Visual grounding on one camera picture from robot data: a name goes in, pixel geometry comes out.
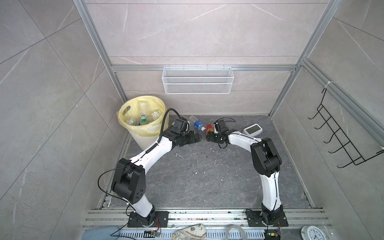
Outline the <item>clear bottle green white label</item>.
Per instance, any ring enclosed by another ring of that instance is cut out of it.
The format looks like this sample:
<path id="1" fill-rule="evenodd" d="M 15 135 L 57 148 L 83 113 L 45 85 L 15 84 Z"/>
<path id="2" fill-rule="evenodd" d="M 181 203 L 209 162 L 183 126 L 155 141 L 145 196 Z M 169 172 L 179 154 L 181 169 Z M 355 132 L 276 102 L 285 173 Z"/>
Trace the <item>clear bottle green white label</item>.
<path id="1" fill-rule="evenodd" d="M 152 121 L 158 120 L 162 116 L 162 111 L 160 110 L 155 110 L 151 113 L 151 119 Z"/>

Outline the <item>clear bottle blue label back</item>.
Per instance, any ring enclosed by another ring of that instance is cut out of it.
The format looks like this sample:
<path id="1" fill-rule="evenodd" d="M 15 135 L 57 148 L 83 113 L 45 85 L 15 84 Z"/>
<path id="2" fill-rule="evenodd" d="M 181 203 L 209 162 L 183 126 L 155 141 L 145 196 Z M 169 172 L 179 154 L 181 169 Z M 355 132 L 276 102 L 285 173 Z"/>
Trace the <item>clear bottle blue label back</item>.
<path id="1" fill-rule="evenodd" d="M 190 121 L 191 121 L 191 123 L 193 123 L 194 128 L 197 129 L 198 131 L 202 131 L 202 132 L 206 131 L 206 126 L 196 116 L 193 116 L 193 115 L 190 116 Z"/>

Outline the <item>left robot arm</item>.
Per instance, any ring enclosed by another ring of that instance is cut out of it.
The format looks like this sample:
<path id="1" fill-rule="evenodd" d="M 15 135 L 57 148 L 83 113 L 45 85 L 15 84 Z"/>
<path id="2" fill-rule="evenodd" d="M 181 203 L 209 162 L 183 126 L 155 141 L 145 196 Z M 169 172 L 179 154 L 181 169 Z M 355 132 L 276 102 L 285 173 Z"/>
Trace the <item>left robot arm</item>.
<path id="1" fill-rule="evenodd" d="M 104 172 L 104 174 L 114 172 L 111 184 L 111 191 L 114 194 L 103 192 L 132 207 L 134 217 L 144 227 L 151 226 L 156 219 L 156 209 L 145 195 L 146 173 L 163 155 L 176 146 L 198 143 L 202 138 L 198 132 L 189 130 L 188 120 L 175 109 L 166 110 L 164 117 L 167 117 L 170 111 L 176 113 L 178 118 L 167 129 L 164 129 L 166 119 L 162 120 L 160 135 L 152 145 L 129 160 L 120 159 L 116 168 Z"/>

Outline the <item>orange red bottle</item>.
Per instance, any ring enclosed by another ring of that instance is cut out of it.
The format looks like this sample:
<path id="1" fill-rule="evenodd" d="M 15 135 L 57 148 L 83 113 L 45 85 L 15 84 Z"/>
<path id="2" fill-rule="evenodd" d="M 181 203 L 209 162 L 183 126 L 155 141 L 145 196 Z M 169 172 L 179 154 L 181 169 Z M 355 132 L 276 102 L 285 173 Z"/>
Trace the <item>orange red bottle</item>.
<path id="1" fill-rule="evenodd" d="M 210 133 L 210 132 L 215 132 L 215 128 L 214 128 L 214 125 L 213 124 L 206 124 L 206 134 Z"/>

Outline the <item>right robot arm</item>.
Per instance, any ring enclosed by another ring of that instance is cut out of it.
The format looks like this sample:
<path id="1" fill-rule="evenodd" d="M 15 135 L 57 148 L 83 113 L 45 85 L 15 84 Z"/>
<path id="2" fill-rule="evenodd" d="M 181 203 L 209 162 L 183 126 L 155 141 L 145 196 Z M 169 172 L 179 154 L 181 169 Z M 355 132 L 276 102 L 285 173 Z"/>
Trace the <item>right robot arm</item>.
<path id="1" fill-rule="evenodd" d="M 249 151 L 253 166 L 261 177 L 263 202 L 261 211 L 262 223 L 269 226 L 287 227 L 284 208 L 279 195 L 279 171 L 281 157 L 270 138 L 259 139 L 230 130 L 223 119 L 213 123 L 214 130 L 207 132 L 207 141 L 235 145 Z"/>

